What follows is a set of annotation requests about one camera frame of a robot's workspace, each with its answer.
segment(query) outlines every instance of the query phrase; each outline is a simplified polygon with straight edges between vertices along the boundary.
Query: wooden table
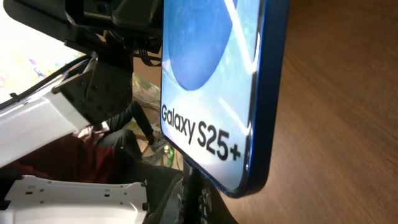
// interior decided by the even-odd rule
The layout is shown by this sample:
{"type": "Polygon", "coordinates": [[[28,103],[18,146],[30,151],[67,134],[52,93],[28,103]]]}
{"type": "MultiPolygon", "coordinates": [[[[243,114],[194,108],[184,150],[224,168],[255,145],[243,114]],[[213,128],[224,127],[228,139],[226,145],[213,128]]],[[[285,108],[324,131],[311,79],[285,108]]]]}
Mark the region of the wooden table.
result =
{"type": "Polygon", "coordinates": [[[268,183],[240,223],[398,223],[398,0],[292,0],[268,183]]]}

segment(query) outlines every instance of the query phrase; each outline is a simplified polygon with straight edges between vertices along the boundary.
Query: blue circle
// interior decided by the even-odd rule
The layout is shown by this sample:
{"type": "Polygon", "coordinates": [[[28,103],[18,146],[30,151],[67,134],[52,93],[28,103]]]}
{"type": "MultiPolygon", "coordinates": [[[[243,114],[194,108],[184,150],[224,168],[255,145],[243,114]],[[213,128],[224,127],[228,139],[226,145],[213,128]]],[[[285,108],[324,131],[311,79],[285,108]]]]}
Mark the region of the blue circle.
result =
{"type": "MultiPolygon", "coordinates": [[[[232,1],[236,6],[238,0],[232,1]]],[[[232,30],[224,0],[169,0],[170,64],[178,84],[197,90],[218,66],[232,30]]]]}

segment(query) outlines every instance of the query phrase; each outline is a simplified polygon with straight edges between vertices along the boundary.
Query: red cloth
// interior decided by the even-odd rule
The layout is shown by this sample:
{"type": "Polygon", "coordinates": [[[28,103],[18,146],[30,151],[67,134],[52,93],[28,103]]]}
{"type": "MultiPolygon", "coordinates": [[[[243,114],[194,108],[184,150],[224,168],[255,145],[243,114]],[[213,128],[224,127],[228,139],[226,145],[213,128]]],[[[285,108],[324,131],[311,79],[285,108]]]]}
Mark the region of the red cloth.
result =
{"type": "Polygon", "coordinates": [[[98,147],[69,134],[4,168],[46,179],[106,184],[113,165],[114,148],[98,147]]]}

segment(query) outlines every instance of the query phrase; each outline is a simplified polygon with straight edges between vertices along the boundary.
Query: smartphone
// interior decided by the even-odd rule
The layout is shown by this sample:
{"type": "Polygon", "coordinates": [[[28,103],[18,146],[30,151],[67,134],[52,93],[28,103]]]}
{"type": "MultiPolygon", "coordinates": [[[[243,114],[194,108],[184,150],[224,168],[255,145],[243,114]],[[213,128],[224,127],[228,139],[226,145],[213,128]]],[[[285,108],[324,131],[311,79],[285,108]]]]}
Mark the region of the smartphone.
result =
{"type": "Polygon", "coordinates": [[[220,190],[267,181],[288,0],[164,0],[163,135],[220,190]]]}

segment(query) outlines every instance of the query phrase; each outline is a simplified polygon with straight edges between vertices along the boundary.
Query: phone frame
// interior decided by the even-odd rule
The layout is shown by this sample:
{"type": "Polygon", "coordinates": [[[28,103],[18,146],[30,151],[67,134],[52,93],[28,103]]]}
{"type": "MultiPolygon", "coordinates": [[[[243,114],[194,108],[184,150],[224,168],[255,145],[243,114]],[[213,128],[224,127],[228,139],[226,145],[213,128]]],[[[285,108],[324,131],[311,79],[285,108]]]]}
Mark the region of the phone frame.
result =
{"type": "MultiPolygon", "coordinates": [[[[239,198],[254,194],[263,188],[268,179],[288,13],[289,0],[261,0],[257,27],[259,36],[257,36],[256,40],[259,47],[255,52],[255,54],[258,54],[258,66],[257,71],[252,76],[249,105],[248,126],[249,124],[252,125],[250,134],[246,139],[244,170],[238,188],[227,189],[222,186],[212,175],[172,142],[164,134],[162,125],[160,125],[164,138],[183,155],[184,159],[229,197],[239,198]]],[[[160,112],[159,115],[160,122],[162,122],[162,113],[160,112]]]]}

